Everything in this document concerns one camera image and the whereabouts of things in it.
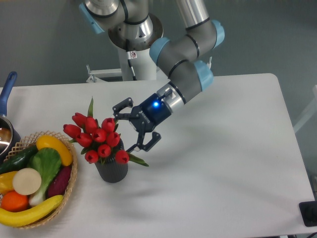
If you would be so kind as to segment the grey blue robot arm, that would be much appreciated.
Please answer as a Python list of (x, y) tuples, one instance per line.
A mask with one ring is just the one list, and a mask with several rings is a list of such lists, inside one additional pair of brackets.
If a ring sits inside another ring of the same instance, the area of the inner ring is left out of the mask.
[(178, 0), (186, 34), (177, 41), (163, 36), (160, 20), (147, 0), (85, 0), (79, 9), (95, 33), (106, 32), (118, 50), (124, 81), (155, 80), (161, 70), (168, 82), (140, 105), (127, 98), (113, 107), (114, 117), (129, 121), (138, 133), (131, 151), (149, 151), (159, 140), (155, 127), (213, 82), (210, 65), (199, 58), (225, 37), (202, 0)]

